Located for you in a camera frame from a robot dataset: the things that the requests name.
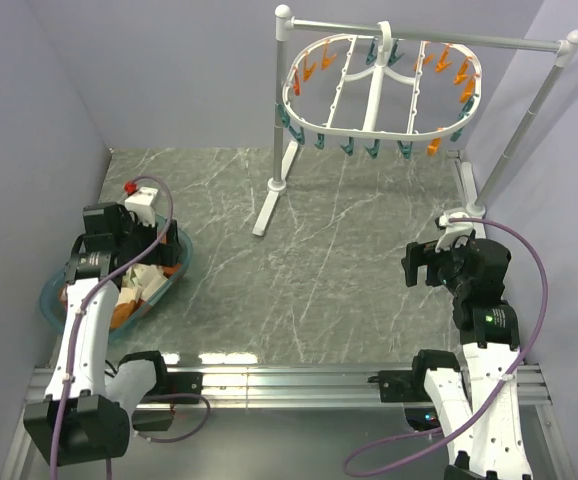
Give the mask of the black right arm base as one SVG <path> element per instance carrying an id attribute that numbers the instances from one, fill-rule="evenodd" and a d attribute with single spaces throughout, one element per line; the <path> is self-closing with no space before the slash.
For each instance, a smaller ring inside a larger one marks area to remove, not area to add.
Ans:
<path id="1" fill-rule="evenodd" d="M 378 387 L 382 403 L 413 403 L 418 401 L 418 395 L 412 379 L 410 369 L 380 370 L 369 376 L 367 383 Z"/>

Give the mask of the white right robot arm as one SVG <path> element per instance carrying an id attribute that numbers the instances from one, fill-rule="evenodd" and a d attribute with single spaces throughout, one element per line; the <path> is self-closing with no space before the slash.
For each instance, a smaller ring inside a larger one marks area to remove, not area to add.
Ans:
<path id="1" fill-rule="evenodd" d="M 450 353 L 422 350 L 412 362 L 411 391 L 432 400 L 447 438 L 447 479 L 530 479 L 522 436 L 515 361 L 518 319 L 503 298 L 509 250 L 486 239 L 461 238 L 446 250 L 412 242 L 401 263 L 407 286 L 419 268 L 426 285 L 453 297 L 453 322 L 463 362 Z"/>

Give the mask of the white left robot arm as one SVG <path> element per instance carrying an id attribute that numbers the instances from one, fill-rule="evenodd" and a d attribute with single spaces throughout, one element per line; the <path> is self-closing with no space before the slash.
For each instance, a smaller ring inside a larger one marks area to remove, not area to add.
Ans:
<path id="1" fill-rule="evenodd" d="M 185 248 L 176 221 L 144 222 L 122 204 L 83 210 L 85 230 L 65 265 L 67 315 L 58 360 L 41 401 L 26 406 L 23 425 L 52 471 L 122 456 L 140 401 L 171 388 L 162 354 L 128 354 L 105 374 L 109 330 L 122 278 L 133 266 L 174 266 Z"/>

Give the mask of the white oval clip hanger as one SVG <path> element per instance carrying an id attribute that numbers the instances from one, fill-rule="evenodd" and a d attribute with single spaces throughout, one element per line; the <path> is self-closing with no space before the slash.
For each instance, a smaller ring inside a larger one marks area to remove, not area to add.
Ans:
<path id="1" fill-rule="evenodd" d="M 286 60 L 284 48 L 289 40 L 292 29 L 326 32 L 328 35 L 303 48 L 292 62 Z M 375 35 L 354 32 L 350 27 L 334 25 L 327 22 L 298 21 L 294 16 L 276 18 L 275 36 L 277 41 L 276 80 L 278 86 L 275 92 L 276 123 L 286 129 L 293 142 L 303 146 L 306 133 L 316 134 L 315 147 L 322 149 L 329 136 L 345 137 L 347 142 L 341 145 L 347 155 L 354 153 L 357 139 L 368 139 L 371 144 L 375 139 L 381 142 L 394 141 L 403 156 L 408 156 L 413 144 L 430 141 L 441 136 L 450 141 L 458 141 L 468 123 L 474 118 L 480 103 L 482 93 L 482 66 L 475 53 L 468 47 L 451 42 L 442 44 L 440 59 L 435 61 L 434 71 L 442 73 L 452 66 L 449 55 L 458 53 L 462 56 L 453 84 L 463 88 L 457 119 L 447 125 L 439 126 L 432 131 L 421 132 L 416 129 L 418 104 L 422 94 L 422 79 L 425 68 L 434 62 L 434 56 L 427 51 L 431 42 L 423 39 L 419 43 L 418 53 L 413 64 L 413 74 L 406 76 L 394 69 L 394 66 L 404 56 L 399 50 L 401 37 L 393 34 L 390 24 L 382 21 L 377 24 Z M 329 105 L 327 117 L 322 123 L 314 123 L 299 114 L 295 101 L 301 95 L 301 88 L 313 77 L 316 70 L 326 70 L 331 67 L 338 54 L 332 52 L 333 45 L 345 44 L 347 50 L 343 56 L 340 78 L 334 87 L 333 99 Z M 362 80 L 369 81 L 367 102 L 364 107 L 364 117 L 359 128 L 336 126 L 334 124 L 344 88 L 351 83 Z M 377 126 L 378 113 L 382 100 L 384 84 L 391 80 L 408 87 L 411 91 L 406 124 L 402 131 L 381 130 Z"/>

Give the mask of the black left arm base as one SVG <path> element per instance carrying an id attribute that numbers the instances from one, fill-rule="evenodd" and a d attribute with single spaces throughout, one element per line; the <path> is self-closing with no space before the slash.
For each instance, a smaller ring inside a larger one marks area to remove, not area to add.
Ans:
<path id="1" fill-rule="evenodd" d="M 159 387 L 155 395 L 172 394 L 197 394 L 202 392 L 203 374 L 199 371 L 174 371 L 169 372 L 165 378 L 165 383 Z"/>

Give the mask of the teal front clothes peg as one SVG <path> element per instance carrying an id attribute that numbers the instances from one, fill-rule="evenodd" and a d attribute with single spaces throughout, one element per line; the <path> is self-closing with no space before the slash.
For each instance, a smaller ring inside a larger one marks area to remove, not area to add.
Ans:
<path id="1" fill-rule="evenodd" d="M 372 144 L 364 146 L 365 151 L 371 159 L 377 159 L 380 152 L 381 140 L 375 139 Z"/>

